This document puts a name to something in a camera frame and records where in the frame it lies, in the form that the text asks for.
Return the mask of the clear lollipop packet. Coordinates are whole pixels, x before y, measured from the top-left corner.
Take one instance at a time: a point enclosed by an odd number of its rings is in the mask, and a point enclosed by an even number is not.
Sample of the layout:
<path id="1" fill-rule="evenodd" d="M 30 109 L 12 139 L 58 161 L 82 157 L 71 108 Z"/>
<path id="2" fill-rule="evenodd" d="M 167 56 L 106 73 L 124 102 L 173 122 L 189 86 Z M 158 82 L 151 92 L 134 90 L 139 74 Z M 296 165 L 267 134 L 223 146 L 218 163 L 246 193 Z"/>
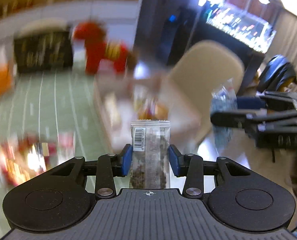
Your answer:
<path id="1" fill-rule="evenodd" d="M 75 132 L 60 132 L 58 135 L 57 152 L 68 159 L 75 156 Z"/>

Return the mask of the red snack bag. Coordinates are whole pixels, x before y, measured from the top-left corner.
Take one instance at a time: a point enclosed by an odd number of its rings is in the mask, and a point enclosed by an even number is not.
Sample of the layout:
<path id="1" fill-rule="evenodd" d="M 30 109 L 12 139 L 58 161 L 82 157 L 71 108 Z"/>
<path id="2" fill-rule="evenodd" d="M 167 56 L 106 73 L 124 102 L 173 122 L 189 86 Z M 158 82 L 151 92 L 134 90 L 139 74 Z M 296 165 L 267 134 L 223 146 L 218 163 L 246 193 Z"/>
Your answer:
<path id="1" fill-rule="evenodd" d="M 18 186 L 51 168 L 57 144 L 35 133 L 16 134 L 0 143 L 0 178 Z"/>

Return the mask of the yellow red packet in box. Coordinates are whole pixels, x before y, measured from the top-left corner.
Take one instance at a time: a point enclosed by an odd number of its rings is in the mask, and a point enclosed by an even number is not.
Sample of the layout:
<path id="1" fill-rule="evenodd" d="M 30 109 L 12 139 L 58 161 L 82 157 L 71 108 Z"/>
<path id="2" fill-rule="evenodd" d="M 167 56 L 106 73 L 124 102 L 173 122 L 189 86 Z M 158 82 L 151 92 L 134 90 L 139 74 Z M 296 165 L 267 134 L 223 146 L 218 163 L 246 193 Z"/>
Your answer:
<path id="1" fill-rule="evenodd" d="M 138 120 L 168 119 L 168 107 L 159 100 L 156 93 L 145 86 L 133 87 L 133 107 Z"/>

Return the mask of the black box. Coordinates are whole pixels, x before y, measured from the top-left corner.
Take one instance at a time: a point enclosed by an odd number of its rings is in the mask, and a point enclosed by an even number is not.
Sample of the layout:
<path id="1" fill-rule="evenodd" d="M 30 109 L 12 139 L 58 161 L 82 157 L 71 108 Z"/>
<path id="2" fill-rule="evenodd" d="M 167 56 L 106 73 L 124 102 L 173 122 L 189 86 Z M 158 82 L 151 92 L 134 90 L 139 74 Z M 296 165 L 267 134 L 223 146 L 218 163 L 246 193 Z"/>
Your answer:
<path id="1" fill-rule="evenodd" d="M 70 32 L 52 30 L 14 37 L 14 57 L 19 74 L 71 70 Z"/>

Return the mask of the red plush toy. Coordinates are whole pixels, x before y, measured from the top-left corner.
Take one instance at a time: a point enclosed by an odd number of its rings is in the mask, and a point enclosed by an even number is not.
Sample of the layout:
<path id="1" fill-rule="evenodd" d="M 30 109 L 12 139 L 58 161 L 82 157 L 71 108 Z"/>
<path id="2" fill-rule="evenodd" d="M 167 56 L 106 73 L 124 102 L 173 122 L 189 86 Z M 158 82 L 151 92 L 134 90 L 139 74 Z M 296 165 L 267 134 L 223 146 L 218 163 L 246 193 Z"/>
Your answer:
<path id="1" fill-rule="evenodd" d="M 121 41 L 109 40 L 106 29 L 98 21 L 78 23 L 73 30 L 72 40 L 84 41 L 85 73 L 88 75 L 97 74 L 100 62 L 103 60 L 113 64 L 113 71 L 116 74 L 135 70 L 138 60 L 134 51 Z"/>

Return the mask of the glass display cabinet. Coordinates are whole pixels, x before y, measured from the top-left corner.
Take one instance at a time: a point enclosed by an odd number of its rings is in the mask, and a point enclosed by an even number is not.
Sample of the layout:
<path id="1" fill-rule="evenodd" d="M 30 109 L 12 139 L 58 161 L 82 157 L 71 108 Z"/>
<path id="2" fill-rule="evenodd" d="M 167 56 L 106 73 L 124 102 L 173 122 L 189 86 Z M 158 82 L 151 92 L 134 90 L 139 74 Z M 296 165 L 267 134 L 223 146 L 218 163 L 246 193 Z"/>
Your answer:
<path id="1" fill-rule="evenodd" d="M 276 34 L 279 0 L 199 0 L 206 23 L 265 54 Z"/>

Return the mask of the green grid tablecloth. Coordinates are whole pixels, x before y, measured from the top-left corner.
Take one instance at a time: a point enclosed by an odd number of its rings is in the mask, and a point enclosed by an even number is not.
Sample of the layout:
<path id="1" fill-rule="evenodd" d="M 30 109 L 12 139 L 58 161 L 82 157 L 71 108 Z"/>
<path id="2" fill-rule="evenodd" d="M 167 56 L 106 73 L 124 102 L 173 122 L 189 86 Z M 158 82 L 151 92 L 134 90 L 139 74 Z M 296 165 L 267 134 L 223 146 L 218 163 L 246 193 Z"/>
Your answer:
<path id="1" fill-rule="evenodd" d="M 93 102 L 94 78 L 77 70 L 23 75 L 0 97 L 0 142 L 24 132 L 52 140 L 74 132 L 75 154 L 95 160 L 111 149 Z M 0 238 L 9 231 L 2 211 L 7 192 L 0 178 Z"/>

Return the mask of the pink open storage box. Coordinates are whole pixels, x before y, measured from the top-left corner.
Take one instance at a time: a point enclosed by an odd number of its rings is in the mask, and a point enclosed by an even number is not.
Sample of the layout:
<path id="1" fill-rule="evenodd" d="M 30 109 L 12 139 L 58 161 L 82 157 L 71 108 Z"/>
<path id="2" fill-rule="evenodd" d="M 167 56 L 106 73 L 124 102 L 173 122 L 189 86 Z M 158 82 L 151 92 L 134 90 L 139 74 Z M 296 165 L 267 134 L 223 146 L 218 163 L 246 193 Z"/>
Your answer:
<path id="1" fill-rule="evenodd" d="M 182 153 L 196 153 L 196 135 L 200 129 L 200 113 L 180 88 L 165 74 L 147 79 L 113 74 L 94 78 L 93 99 L 109 149 L 120 152 L 132 142 L 131 122 L 138 115 L 134 109 L 133 93 L 137 87 L 145 87 L 168 108 L 171 123 L 170 142 Z"/>

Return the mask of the brown sandwich biscuit packet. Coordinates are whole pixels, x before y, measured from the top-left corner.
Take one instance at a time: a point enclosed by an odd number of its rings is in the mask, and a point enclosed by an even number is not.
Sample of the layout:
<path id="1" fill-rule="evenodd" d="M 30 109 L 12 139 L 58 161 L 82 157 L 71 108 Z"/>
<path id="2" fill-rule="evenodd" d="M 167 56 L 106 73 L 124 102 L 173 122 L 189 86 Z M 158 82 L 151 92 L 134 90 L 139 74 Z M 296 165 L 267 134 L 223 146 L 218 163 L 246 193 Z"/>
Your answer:
<path id="1" fill-rule="evenodd" d="M 130 187 L 133 189 L 167 189 L 170 167 L 170 122 L 138 120 L 131 123 L 132 166 Z"/>

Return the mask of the black bag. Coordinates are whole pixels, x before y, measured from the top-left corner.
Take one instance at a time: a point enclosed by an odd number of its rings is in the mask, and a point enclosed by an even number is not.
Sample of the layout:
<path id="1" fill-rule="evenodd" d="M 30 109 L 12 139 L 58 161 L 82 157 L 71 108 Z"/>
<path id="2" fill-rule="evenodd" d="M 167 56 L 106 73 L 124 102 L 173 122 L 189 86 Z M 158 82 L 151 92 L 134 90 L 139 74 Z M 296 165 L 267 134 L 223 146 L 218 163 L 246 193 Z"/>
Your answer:
<path id="1" fill-rule="evenodd" d="M 275 55 L 267 63 L 259 77 L 257 91 L 284 92 L 291 84 L 297 85 L 297 77 L 293 64 L 283 55 Z"/>

